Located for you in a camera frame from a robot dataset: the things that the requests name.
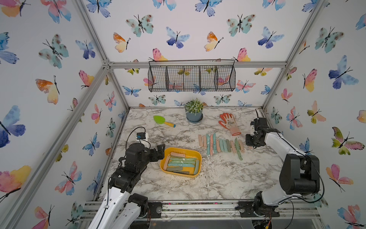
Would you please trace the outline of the pink folding fruit knife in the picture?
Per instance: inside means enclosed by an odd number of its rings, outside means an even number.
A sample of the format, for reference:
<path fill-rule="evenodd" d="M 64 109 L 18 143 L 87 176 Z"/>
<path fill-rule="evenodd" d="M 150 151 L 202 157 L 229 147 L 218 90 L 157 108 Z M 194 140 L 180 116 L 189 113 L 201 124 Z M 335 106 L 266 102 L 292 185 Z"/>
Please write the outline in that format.
<path fill-rule="evenodd" d="M 203 141 L 203 136 L 202 135 L 198 135 L 198 140 L 199 140 L 199 145 L 200 147 L 204 147 L 204 141 Z"/>

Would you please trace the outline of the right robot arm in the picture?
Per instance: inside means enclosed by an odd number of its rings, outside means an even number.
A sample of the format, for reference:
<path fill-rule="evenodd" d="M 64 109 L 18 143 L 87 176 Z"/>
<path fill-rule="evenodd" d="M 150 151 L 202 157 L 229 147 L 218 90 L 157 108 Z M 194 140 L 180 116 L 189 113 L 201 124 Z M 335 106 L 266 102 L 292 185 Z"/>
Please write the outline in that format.
<path fill-rule="evenodd" d="M 253 148 L 271 147 L 283 160 L 279 182 L 256 194 L 253 212 L 259 217 L 274 216 L 275 209 L 288 200 L 296 198 L 306 203 L 320 201 L 321 198 L 313 201 L 304 199 L 304 196 L 325 191 L 324 181 L 319 173 L 319 159 L 292 145 L 277 129 L 268 126 L 264 117 L 254 119 L 250 126 L 251 133 L 246 134 L 246 145 Z"/>

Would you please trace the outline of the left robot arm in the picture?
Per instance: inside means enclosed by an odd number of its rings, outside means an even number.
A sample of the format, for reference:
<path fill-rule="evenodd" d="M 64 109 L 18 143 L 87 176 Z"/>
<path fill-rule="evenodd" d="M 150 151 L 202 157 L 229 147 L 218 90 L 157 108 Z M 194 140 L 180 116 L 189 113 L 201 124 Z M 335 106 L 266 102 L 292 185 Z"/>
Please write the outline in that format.
<path fill-rule="evenodd" d="M 149 213 L 148 198 L 132 193 L 151 162 L 164 159 L 165 145 L 150 149 L 142 143 L 131 144 L 108 181 L 108 190 L 90 229 L 129 229 L 138 218 Z"/>

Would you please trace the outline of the pink folding knife long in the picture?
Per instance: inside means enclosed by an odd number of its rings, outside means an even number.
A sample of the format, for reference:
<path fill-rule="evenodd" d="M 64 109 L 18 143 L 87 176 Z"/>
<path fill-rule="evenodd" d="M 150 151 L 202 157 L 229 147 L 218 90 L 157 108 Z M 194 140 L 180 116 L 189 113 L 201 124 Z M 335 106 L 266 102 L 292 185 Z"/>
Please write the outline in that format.
<path fill-rule="evenodd" d="M 217 152 L 221 152 L 220 139 L 216 139 L 216 150 Z"/>

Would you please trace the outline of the pink ceramic knife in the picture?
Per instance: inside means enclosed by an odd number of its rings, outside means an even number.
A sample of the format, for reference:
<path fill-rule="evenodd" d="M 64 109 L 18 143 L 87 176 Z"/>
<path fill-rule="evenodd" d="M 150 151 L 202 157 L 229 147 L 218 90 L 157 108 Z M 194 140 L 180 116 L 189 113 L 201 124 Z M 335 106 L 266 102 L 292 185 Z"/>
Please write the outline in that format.
<path fill-rule="evenodd" d="M 213 148 L 214 148 L 214 146 L 213 146 L 213 143 L 214 143 L 214 141 L 213 141 L 213 135 L 210 135 L 210 155 L 212 156 L 214 153 L 213 153 Z"/>

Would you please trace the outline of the teal folding knife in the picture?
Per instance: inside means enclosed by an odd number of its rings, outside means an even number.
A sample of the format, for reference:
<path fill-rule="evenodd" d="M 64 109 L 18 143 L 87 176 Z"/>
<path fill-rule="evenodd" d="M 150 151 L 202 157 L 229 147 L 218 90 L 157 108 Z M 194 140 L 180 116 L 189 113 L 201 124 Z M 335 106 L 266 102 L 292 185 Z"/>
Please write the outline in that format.
<path fill-rule="evenodd" d="M 222 152 L 225 152 L 225 148 L 224 148 L 224 142 L 222 139 L 219 139 L 219 145 L 220 145 L 220 149 Z"/>

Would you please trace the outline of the green ceramic knife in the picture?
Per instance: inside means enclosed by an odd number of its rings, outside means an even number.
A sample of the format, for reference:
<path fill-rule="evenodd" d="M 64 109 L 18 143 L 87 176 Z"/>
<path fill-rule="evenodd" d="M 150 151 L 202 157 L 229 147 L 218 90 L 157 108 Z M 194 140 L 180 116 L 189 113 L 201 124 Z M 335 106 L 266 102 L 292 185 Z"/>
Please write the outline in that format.
<path fill-rule="evenodd" d="M 240 145 L 239 145 L 239 141 L 238 141 L 238 139 L 236 138 L 235 140 L 234 140 L 234 145 L 235 145 L 235 149 L 236 149 L 236 151 L 237 151 L 237 155 L 238 155 L 238 158 L 239 158 L 239 160 L 243 160 L 243 158 L 242 158 L 242 155 L 241 155 L 241 147 L 240 147 Z"/>

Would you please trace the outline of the teal handle knife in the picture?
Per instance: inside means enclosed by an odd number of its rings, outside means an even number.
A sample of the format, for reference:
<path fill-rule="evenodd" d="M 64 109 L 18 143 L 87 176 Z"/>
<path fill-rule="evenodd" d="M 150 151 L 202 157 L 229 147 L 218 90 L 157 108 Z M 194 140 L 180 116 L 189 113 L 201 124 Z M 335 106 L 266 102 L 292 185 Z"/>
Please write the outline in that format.
<path fill-rule="evenodd" d="M 227 148 L 227 144 L 226 144 L 226 140 L 223 139 L 223 148 L 225 152 L 228 152 L 228 148 Z"/>

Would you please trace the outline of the dark grey folding knife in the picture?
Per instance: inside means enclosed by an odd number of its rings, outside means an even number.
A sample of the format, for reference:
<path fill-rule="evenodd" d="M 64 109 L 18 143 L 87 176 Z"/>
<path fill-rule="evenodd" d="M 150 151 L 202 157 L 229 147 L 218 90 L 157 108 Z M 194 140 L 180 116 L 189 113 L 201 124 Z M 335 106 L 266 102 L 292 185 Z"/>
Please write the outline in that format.
<path fill-rule="evenodd" d="M 228 152 L 231 152 L 232 151 L 231 150 L 231 142 L 228 139 L 226 139 L 226 147 L 227 147 L 227 151 Z"/>

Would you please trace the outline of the pink folding knife top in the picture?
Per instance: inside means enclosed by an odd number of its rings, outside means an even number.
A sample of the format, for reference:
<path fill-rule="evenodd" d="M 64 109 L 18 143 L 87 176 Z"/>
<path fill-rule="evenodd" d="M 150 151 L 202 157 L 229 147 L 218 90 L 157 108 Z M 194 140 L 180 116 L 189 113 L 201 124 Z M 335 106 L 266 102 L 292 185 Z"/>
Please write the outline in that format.
<path fill-rule="evenodd" d="M 235 143 L 233 140 L 230 141 L 230 144 L 231 144 L 231 149 L 232 149 L 232 152 L 234 154 L 237 154 L 237 150 L 236 150 L 236 147 L 235 147 Z"/>

